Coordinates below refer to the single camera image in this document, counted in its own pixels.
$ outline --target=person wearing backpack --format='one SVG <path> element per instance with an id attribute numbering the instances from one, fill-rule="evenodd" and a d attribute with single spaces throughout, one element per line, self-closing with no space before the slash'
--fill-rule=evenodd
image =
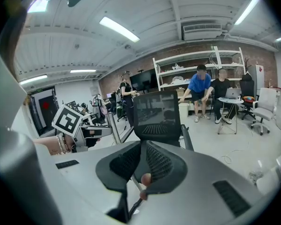
<path id="1" fill-rule="evenodd" d="M 132 95 L 136 95 L 136 91 L 131 91 L 129 84 L 129 74 L 127 72 L 123 73 L 122 78 L 123 81 L 120 84 L 122 102 L 130 127 L 132 127 L 134 122 Z"/>

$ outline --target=mesh chair back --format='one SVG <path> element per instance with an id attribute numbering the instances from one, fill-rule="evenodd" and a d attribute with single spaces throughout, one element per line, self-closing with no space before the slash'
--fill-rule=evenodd
<path id="1" fill-rule="evenodd" d="M 258 107 L 262 107 L 271 112 L 274 111 L 276 104 L 276 90 L 271 88 L 261 88 L 258 100 Z"/>
<path id="2" fill-rule="evenodd" d="M 176 91 L 140 95 L 134 103 L 134 132 L 140 140 L 178 141 L 181 134 Z"/>

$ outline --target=ceiling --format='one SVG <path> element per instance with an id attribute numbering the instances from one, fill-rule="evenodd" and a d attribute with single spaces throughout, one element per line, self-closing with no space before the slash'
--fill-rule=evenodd
<path id="1" fill-rule="evenodd" d="M 44 80 L 26 90 L 79 80 L 97 80 L 141 56 L 185 43 L 181 26 L 218 23 L 222 36 L 253 39 L 271 49 L 281 29 L 260 1 L 245 20 L 234 22 L 251 0 L 50 0 L 45 12 L 30 13 L 20 37 L 15 64 L 19 81 Z M 99 24 L 107 16 L 137 35 L 136 43 Z M 70 73 L 95 69 L 95 73 Z"/>

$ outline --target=white bin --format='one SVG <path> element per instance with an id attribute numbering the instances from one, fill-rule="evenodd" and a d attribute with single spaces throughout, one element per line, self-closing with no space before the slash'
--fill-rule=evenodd
<path id="1" fill-rule="evenodd" d="M 185 120 L 188 116 L 188 103 L 180 103 L 179 104 L 179 114 L 180 114 L 180 123 L 184 124 Z"/>

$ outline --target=seated man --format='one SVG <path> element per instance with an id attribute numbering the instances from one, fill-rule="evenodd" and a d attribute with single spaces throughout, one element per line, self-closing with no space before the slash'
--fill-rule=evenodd
<path id="1" fill-rule="evenodd" d="M 197 74 L 192 76 L 191 82 L 188 85 L 183 97 L 179 100 L 180 103 L 184 102 L 186 96 L 191 93 L 192 100 L 195 105 L 195 122 L 199 121 L 198 111 L 199 111 L 199 99 L 202 99 L 210 86 L 211 76 L 206 72 L 206 66 L 201 64 L 197 67 Z M 206 116 L 206 100 L 202 100 L 202 118 L 210 119 Z"/>
<path id="2" fill-rule="evenodd" d="M 220 68 L 218 70 L 218 75 L 219 75 L 219 78 L 215 79 L 211 83 L 211 86 L 208 89 L 205 97 L 203 97 L 203 99 L 202 99 L 202 101 L 206 101 L 208 99 L 209 94 L 214 89 L 214 113 L 215 113 L 215 118 L 216 118 L 216 120 L 215 120 L 216 124 L 218 124 L 222 119 L 220 109 L 223 108 L 223 102 L 220 102 L 218 100 L 218 98 L 224 98 L 226 96 L 227 89 L 232 88 L 230 85 L 230 81 L 228 79 L 226 79 L 227 72 L 225 69 Z M 232 104 L 225 103 L 225 107 L 230 109 L 232 107 Z M 236 113 L 235 109 L 230 111 L 229 117 L 224 118 L 225 122 L 228 124 L 231 124 L 232 123 L 231 119 L 234 117 L 235 113 Z"/>

